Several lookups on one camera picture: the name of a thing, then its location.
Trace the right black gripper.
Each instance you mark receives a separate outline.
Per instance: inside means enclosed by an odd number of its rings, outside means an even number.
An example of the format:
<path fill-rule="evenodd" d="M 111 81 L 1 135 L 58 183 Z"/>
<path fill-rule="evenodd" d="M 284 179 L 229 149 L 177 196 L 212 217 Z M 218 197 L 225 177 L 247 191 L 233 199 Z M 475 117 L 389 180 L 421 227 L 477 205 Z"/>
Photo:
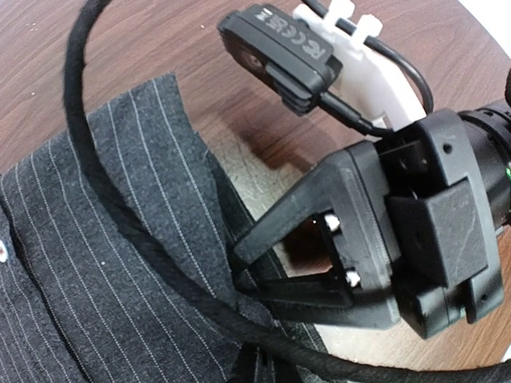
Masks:
<path fill-rule="evenodd" d="M 236 243 L 234 273 L 306 219 L 328 212 L 340 222 L 341 262 L 355 268 L 363 289 L 390 288 L 400 250 L 394 292 L 421 338 L 460 319 L 477 322 L 504 299 L 497 245 L 504 226 L 504 113 L 444 109 L 376 149 L 361 141 L 332 152 Z"/>

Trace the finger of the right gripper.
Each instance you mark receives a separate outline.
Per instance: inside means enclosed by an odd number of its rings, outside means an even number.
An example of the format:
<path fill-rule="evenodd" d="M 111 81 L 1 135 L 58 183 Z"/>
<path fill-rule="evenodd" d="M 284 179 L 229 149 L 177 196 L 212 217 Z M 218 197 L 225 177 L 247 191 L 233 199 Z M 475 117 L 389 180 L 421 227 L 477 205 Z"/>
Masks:
<path fill-rule="evenodd" d="M 256 287 L 241 286 L 239 290 L 291 322 L 388 330 L 401 320 L 390 287 L 351 287 L 330 271 L 261 281 Z"/>

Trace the dark pinstriped shirt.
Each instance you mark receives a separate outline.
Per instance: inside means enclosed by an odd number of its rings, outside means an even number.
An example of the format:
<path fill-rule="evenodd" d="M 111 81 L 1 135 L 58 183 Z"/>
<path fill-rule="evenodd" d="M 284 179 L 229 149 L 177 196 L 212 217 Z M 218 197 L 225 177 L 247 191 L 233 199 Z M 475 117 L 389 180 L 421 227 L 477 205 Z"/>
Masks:
<path fill-rule="evenodd" d="M 252 221 L 189 124 L 169 73 L 89 115 L 110 179 L 209 294 L 322 351 L 234 287 L 226 248 Z M 4 382 L 314 382 L 237 341 L 173 290 L 118 231 L 63 132 L 1 178 Z"/>

